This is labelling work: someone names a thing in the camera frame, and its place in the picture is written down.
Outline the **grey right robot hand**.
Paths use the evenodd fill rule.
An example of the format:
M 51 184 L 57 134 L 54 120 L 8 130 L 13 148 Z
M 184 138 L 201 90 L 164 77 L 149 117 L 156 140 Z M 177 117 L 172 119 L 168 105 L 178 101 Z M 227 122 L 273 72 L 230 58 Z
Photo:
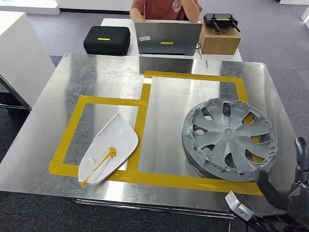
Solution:
M 287 189 L 276 188 L 269 181 L 268 172 L 256 170 L 255 182 L 271 206 L 286 211 L 303 226 L 309 225 L 309 151 L 302 137 L 295 139 L 297 165 L 295 182 Z

